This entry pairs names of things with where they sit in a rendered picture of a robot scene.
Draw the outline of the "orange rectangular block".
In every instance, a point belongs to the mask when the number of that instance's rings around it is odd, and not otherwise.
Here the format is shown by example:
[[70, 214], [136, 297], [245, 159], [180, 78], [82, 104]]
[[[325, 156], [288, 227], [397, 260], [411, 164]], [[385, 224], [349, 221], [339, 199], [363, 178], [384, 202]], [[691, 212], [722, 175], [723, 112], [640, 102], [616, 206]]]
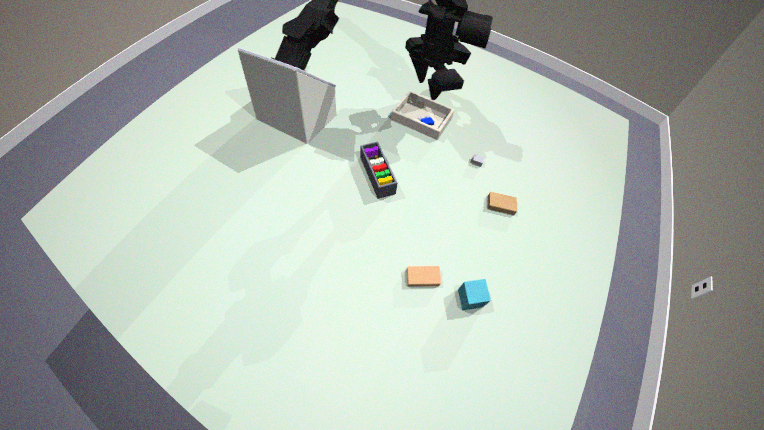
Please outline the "orange rectangular block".
[[408, 287], [439, 286], [440, 266], [408, 266]]

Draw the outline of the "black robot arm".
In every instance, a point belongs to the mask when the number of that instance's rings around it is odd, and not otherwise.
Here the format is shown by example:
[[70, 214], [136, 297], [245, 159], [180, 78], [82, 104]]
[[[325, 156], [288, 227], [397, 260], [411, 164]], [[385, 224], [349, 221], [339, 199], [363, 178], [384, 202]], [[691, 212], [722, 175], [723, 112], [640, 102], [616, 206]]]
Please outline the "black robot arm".
[[[339, 17], [335, 7], [339, 0], [311, 0], [299, 15], [282, 25], [283, 37], [275, 59], [301, 70], [306, 69], [311, 49], [333, 34]], [[423, 4], [419, 13], [428, 15], [425, 34], [437, 41], [453, 41], [449, 47], [447, 65], [453, 62], [465, 65], [471, 52], [460, 42], [486, 48], [493, 17], [468, 11], [466, 0], [431, 0]], [[454, 23], [457, 25], [453, 35]], [[452, 37], [452, 38], [451, 38]], [[460, 39], [460, 40], [459, 40]]]

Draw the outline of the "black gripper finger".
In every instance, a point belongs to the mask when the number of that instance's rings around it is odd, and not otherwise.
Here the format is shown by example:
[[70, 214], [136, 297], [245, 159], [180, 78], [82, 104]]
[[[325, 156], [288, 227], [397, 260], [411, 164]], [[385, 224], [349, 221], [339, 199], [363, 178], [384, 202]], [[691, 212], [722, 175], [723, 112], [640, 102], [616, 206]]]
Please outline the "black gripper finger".
[[422, 58], [415, 58], [412, 53], [410, 53], [409, 55], [410, 55], [410, 57], [412, 59], [412, 63], [413, 63], [414, 68], [416, 70], [416, 74], [418, 76], [419, 82], [423, 83], [423, 81], [425, 80], [425, 77], [427, 75], [427, 71], [429, 69], [428, 65], [425, 63], [425, 61], [423, 61]]
[[441, 94], [441, 91], [438, 91], [437, 89], [435, 89], [431, 79], [428, 79], [428, 86], [429, 86], [429, 94], [432, 101], [436, 100], [436, 98]]

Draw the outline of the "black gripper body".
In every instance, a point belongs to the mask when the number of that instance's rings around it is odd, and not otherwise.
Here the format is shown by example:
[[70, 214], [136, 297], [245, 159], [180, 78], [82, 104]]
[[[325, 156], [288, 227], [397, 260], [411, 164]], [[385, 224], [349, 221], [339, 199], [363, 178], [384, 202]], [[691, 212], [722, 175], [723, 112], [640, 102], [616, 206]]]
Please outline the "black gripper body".
[[448, 61], [449, 47], [453, 48], [454, 44], [451, 39], [437, 41], [426, 34], [421, 34], [421, 37], [410, 37], [406, 41], [405, 48], [409, 53], [412, 52], [415, 58], [422, 58], [429, 67], [435, 69], [431, 81], [438, 91], [461, 90], [464, 84], [464, 79], [454, 68], [447, 69], [445, 66]]

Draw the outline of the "tan rectangular block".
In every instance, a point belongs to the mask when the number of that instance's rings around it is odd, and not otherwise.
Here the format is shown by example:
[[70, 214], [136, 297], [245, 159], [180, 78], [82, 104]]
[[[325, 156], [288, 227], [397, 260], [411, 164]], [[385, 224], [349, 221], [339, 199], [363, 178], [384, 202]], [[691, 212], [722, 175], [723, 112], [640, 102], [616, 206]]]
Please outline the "tan rectangular block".
[[517, 198], [490, 191], [487, 209], [515, 215], [517, 212]]

